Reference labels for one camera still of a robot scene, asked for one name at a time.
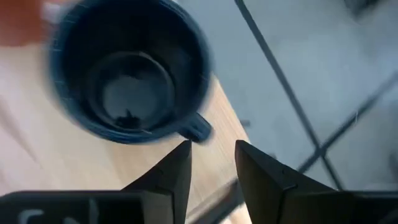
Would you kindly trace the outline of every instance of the orange object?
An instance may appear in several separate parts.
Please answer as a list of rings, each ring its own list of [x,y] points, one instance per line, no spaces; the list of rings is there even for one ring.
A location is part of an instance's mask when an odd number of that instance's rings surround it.
[[[46,0],[61,4],[65,0]],[[0,45],[22,46],[43,39],[43,0],[0,0]]]

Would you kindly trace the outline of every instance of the black device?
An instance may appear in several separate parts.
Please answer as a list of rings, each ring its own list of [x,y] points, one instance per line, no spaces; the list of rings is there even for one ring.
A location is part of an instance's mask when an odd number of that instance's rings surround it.
[[[5,195],[0,198],[0,223],[185,223],[191,145],[184,141],[120,191]],[[398,223],[397,192],[335,191],[244,141],[236,141],[235,160],[240,187],[234,189],[241,192],[234,193],[243,195],[253,223]],[[228,214],[210,210],[195,223],[216,223],[218,215]]]

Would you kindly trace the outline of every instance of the gray floor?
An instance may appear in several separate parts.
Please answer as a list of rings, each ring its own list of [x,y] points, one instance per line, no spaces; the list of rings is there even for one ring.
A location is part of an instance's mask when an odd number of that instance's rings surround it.
[[[256,147],[297,169],[314,152],[234,0],[179,0],[213,49],[215,73]],[[320,142],[398,71],[398,1],[354,18],[343,0],[244,0]],[[398,189],[398,86],[328,150],[344,189]],[[336,187],[321,160],[306,173]]]

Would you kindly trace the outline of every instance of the tile grout line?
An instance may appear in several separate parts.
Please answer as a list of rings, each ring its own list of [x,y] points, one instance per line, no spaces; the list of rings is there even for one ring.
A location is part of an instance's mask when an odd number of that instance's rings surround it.
[[[327,154],[328,149],[331,145],[333,145],[337,140],[344,135],[350,127],[356,124],[363,115],[369,111],[377,101],[388,91],[390,90],[398,81],[398,73],[393,74],[390,78],[387,79],[368,99],[365,100],[364,103],[359,106],[359,108],[355,111],[355,113],[351,114],[348,119],[334,132],[328,137],[328,139],[320,146],[320,150],[314,152],[299,168],[298,171],[301,173],[306,172],[319,157],[325,156]]]
[[[286,92],[286,95],[288,96],[290,103],[292,104],[302,126],[304,127],[306,134],[308,135],[312,144],[314,145],[315,150],[318,151],[320,144],[317,135],[315,134],[312,125],[308,120],[307,115],[304,113],[304,110],[300,102],[295,96],[292,87],[287,81],[285,74],[283,73],[280,65],[275,59],[274,54],[271,52],[266,40],[264,39],[260,30],[257,27],[256,22],[254,22],[254,19],[252,18],[249,10],[247,9],[246,5],[243,3],[243,0],[235,0],[235,3],[238,6],[239,10],[241,11],[241,14],[246,23],[248,24],[251,32],[253,33],[254,38],[257,40],[257,43],[259,44],[262,52],[264,53],[264,56],[266,56],[266,59],[268,60],[273,71],[275,72],[280,84],[282,85],[282,88]]]
[[[327,170],[329,176],[331,177],[333,183],[335,184],[335,187],[338,190],[343,190],[343,186],[341,185],[341,179],[338,177],[336,169],[332,166],[329,158],[326,156],[322,155],[321,160],[323,162],[323,166]]]
[[[246,5],[243,3],[243,0],[235,0],[235,3],[237,7],[239,8],[244,20],[248,24],[251,32],[253,33],[254,38],[256,39],[257,43],[259,44],[262,52],[266,56],[266,59],[270,63],[273,71],[275,72],[280,84],[282,85],[282,88],[286,92],[286,95],[288,96],[290,103],[292,104],[301,124],[303,125],[303,128],[310,138],[312,144],[315,147],[315,152],[297,169],[300,173],[304,173],[311,168],[312,165],[321,157],[321,160],[323,161],[323,164],[325,166],[325,169],[328,171],[330,177],[334,181],[334,184],[336,185],[338,190],[343,190],[340,178],[338,177],[338,174],[336,173],[335,168],[329,161],[329,159],[326,157],[327,150],[330,148],[330,146],[335,143],[344,133],[349,130],[350,127],[352,127],[354,124],[356,124],[359,119],[365,114],[365,112],[369,111],[370,108],[373,107],[375,102],[380,99],[380,97],[387,91],[389,90],[392,86],[394,86],[395,82],[397,81],[398,74],[395,73],[391,78],[388,79],[387,82],[383,83],[373,94],[370,98],[368,98],[356,111],[354,114],[352,114],[326,141],[321,145],[319,143],[319,140],[317,138],[317,135],[315,134],[315,131],[312,128],[312,125],[305,114],[300,102],[298,101],[297,97],[295,96],[295,93],[290,86],[289,82],[286,79],[286,76],[284,75],[280,65],[278,64],[276,58],[274,57],[274,54],[271,52],[271,49],[269,48],[264,36],[261,34],[261,31],[259,30],[258,26],[256,25],[256,22],[254,22],[254,19],[252,18],[249,10],[247,9]]]

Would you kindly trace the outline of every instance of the black object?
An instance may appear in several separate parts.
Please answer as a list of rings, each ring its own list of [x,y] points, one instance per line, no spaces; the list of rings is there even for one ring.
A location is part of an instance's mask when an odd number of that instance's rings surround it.
[[[197,113],[210,81],[208,46],[172,1],[82,1],[55,33],[50,74],[69,114],[102,138],[210,136]]]
[[[121,191],[5,195],[0,198],[0,223],[184,223],[191,182],[191,145],[184,141]]]
[[[0,198],[0,223],[185,223],[191,142],[121,191],[16,192]],[[236,141],[238,182],[194,223],[218,223],[242,203],[253,223],[398,223],[397,192],[339,192]]]
[[[398,223],[398,192],[335,191],[244,141],[235,161],[253,223]]]

